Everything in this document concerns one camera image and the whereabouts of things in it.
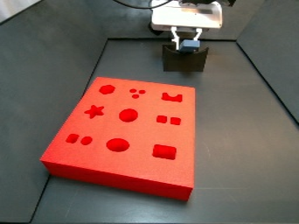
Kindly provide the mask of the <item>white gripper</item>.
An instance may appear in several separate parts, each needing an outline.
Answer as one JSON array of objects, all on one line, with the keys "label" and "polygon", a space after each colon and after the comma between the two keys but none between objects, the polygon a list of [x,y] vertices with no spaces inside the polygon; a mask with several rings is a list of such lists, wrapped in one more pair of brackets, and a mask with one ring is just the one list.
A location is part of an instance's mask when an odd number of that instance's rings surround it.
[{"label": "white gripper", "polygon": [[172,33],[172,42],[175,50],[180,48],[180,37],[177,29],[196,29],[193,40],[197,41],[201,35],[201,28],[219,29],[223,24],[221,6],[217,1],[209,4],[193,3],[191,0],[152,0],[152,22],[151,26],[157,31],[169,31]]}]

